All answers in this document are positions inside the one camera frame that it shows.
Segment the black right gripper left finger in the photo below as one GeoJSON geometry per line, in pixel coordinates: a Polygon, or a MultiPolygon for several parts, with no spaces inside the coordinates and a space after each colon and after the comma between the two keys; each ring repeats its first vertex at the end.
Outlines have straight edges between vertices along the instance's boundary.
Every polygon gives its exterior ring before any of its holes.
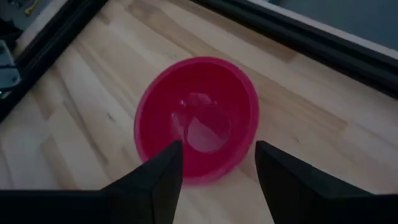
{"type": "Polygon", "coordinates": [[[183,180],[181,140],[105,187],[112,224],[173,224],[183,180]]]}

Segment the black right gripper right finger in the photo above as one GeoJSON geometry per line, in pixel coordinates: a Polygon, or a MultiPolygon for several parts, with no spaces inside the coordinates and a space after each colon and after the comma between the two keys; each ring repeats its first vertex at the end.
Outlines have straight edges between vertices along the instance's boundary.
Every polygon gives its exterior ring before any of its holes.
{"type": "Polygon", "coordinates": [[[275,224],[375,224],[370,193],[265,142],[257,176],[275,224]]]}

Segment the small magenta bowl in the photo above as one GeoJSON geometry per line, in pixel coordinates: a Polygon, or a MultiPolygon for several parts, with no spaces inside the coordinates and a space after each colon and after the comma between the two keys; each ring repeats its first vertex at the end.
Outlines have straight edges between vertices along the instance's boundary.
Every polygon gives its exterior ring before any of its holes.
{"type": "Polygon", "coordinates": [[[227,60],[193,57],[169,66],[147,87],[134,141],[144,162],[181,141],[183,184],[207,185],[243,161],[258,124],[258,95],[246,73],[227,60]]]}

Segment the black aluminium table frame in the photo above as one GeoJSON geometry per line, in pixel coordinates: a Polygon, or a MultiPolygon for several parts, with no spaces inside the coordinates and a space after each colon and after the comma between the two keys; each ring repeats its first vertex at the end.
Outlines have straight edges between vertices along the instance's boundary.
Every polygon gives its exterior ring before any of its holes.
{"type": "MultiPolygon", "coordinates": [[[[398,101],[398,52],[381,53],[249,0],[189,0],[398,101]]],[[[22,81],[0,99],[0,123],[108,0],[67,0],[16,59],[22,81]]]]}

